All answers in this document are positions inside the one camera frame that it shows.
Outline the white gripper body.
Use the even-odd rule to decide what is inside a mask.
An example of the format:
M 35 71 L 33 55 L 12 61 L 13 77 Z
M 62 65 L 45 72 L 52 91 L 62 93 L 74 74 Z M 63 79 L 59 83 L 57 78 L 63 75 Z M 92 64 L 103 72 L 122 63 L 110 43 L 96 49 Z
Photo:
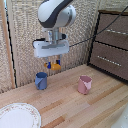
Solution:
M 50 44 L 46 41 L 34 41 L 33 47 L 34 56 L 37 58 L 46 58 L 69 52 L 69 42 L 67 40 L 60 40 L 57 44 Z

